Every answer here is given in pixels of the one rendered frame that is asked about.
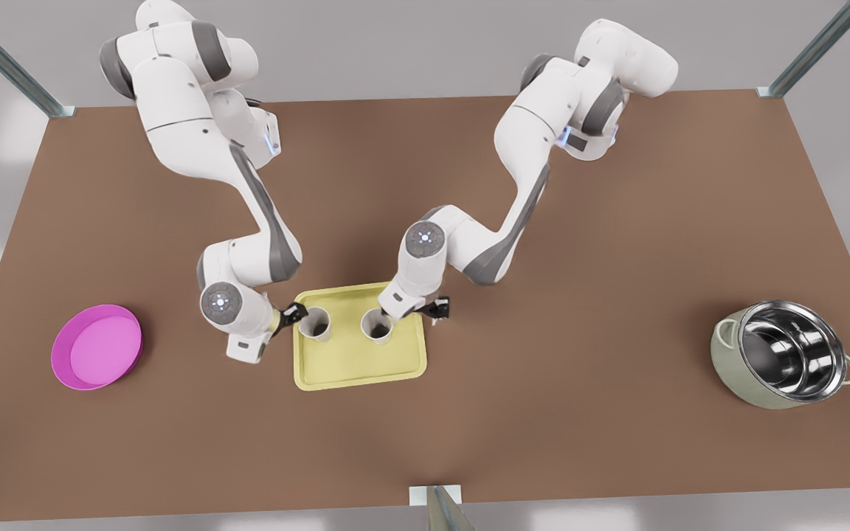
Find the white cup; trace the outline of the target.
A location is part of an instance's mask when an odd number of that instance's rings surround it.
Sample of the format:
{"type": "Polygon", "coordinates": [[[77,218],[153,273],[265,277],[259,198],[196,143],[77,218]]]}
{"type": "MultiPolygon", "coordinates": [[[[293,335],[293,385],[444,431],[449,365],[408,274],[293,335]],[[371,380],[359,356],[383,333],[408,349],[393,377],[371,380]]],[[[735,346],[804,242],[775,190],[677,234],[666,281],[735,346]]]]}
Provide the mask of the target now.
{"type": "Polygon", "coordinates": [[[320,343],[330,340],[333,336],[331,314],[318,306],[308,307],[306,310],[306,316],[297,323],[300,335],[320,343]]]}
{"type": "Polygon", "coordinates": [[[377,345],[384,345],[391,337],[393,321],[381,308],[368,310],[361,320],[361,332],[377,345]]]}

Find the yellow tray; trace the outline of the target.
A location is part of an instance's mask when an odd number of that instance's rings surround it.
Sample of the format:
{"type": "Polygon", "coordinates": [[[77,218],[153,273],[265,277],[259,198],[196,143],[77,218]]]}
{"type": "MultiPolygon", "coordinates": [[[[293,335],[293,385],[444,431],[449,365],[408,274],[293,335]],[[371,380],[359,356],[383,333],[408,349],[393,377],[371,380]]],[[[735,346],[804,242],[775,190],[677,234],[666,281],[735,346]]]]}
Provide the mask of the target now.
{"type": "Polygon", "coordinates": [[[416,378],[425,373],[427,347],[421,316],[395,324],[387,342],[377,344],[361,331],[361,319],[378,308],[386,282],[304,291],[295,302],[327,310],[328,340],[294,330],[294,382],[304,391],[340,389],[416,378]]]}

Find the pink bowl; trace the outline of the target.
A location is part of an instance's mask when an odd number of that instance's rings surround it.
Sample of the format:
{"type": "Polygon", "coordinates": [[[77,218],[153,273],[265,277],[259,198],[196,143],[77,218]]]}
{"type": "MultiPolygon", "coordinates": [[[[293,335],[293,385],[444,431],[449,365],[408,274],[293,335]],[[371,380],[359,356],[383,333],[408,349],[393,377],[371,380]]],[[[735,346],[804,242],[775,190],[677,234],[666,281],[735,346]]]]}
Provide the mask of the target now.
{"type": "Polygon", "coordinates": [[[51,349],[52,372],[68,389],[102,389],[134,369],[142,347],[142,327],[131,310],[97,305],[62,326],[51,349]]]}

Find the grey-green steel pot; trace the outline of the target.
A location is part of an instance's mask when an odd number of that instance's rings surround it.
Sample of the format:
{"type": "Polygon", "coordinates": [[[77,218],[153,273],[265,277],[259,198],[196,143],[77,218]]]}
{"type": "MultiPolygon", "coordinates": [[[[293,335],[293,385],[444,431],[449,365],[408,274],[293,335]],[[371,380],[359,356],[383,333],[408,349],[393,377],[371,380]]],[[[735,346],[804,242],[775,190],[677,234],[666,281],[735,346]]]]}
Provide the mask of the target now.
{"type": "Polygon", "coordinates": [[[810,406],[850,386],[850,356],[829,323],[789,300],[762,300],[714,326],[711,360],[722,383],[759,408],[810,406]]]}

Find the silver frame post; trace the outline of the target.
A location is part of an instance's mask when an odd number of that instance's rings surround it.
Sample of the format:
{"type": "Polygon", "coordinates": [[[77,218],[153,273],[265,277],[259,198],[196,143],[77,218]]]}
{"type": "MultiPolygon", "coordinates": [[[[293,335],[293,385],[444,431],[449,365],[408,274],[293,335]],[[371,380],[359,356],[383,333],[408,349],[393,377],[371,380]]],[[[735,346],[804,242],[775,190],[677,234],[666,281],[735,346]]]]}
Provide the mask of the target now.
{"type": "Polygon", "coordinates": [[[73,105],[62,105],[0,45],[0,74],[50,119],[75,116],[73,105]]]}
{"type": "Polygon", "coordinates": [[[411,486],[409,505],[427,508],[427,531],[476,531],[463,514],[460,485],[411,486]]]}
{"type": "Polygon", "coordinates": [[[850,30],[850,0],[824,24],[816,36],[793,58],[792,62],[768,86],[756,88],[763,100],[781,100],[818,61],[850,30]]]}

